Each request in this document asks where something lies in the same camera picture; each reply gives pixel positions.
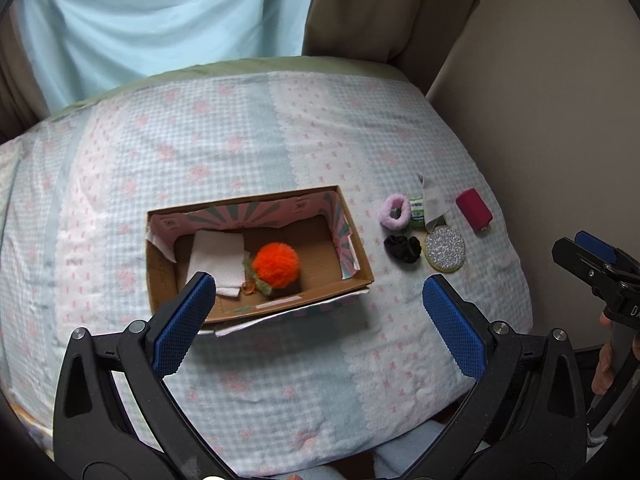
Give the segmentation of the person's right hand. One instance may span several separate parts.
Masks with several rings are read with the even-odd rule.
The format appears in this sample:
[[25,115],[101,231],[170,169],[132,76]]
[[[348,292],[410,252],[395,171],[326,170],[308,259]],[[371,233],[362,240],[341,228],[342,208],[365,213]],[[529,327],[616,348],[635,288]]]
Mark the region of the person's right hand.
[[[636,359],[640,359],[639,336],[634,337],[631,349]],[[591,390],[596,396],[603,396],[612,386],[615,377],[615,372],[612,369],[613,358],[612,342],[609,341],[600,350],[599,361],[591,383]]]

